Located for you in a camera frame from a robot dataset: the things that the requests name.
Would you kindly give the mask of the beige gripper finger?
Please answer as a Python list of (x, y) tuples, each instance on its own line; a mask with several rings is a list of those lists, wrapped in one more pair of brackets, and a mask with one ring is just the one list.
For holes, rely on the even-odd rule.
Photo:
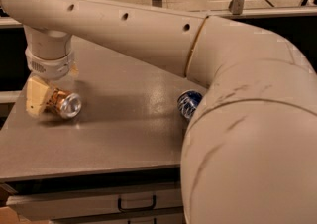
[(39, 117), (45, 111), (52, 95), (53, 86), (49, 81), (31, 76), (27, 81), (27, 112), (33, 117)]

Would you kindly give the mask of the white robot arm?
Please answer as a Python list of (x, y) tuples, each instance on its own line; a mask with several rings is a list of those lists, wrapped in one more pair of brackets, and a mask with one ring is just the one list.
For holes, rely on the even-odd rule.
[(20, 23), (68, 33), (206, 88), (182, 147), (187, 224), (317, 224), (317, 85), (282, 36), (201, 13), (103, 0), (1, 0)]

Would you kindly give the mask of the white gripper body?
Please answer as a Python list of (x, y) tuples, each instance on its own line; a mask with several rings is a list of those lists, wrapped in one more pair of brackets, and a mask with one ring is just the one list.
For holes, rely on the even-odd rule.
[(29, 70), (46, 80), (65, 77), (74, 66), (72, 34), (24, 26)]

